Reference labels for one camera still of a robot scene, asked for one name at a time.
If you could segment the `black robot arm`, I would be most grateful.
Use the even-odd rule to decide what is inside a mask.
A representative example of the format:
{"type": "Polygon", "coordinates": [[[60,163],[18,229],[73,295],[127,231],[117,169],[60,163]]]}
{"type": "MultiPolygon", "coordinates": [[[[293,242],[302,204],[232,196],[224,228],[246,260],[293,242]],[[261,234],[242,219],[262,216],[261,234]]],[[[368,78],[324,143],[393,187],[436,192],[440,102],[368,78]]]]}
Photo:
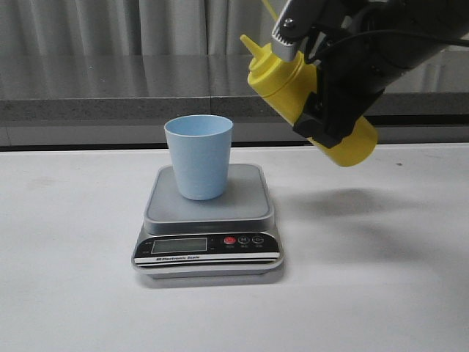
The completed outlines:
{"type": "Polygon", "coordinates": [[[291,1],[281,34],[306,41],[317,91],[296,133],[334,147],[386,87],[448,45],[467,46],[467,1],[291,1]]]}

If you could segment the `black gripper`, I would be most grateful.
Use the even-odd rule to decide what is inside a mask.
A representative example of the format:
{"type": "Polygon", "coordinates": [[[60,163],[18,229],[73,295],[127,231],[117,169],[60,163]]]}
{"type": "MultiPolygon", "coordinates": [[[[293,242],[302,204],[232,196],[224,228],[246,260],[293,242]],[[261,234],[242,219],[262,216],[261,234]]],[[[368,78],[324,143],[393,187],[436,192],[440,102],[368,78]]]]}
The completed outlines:
{"type": "Polygon", "coordinates": [[[317,62],[317,90],[309,93],[293,129],[327,148],[352,134],[358,118],[383,94],[377,55],[380,16],[394,1],[293,1],[292,38],[306,40],[305,62],[317,62]]]}

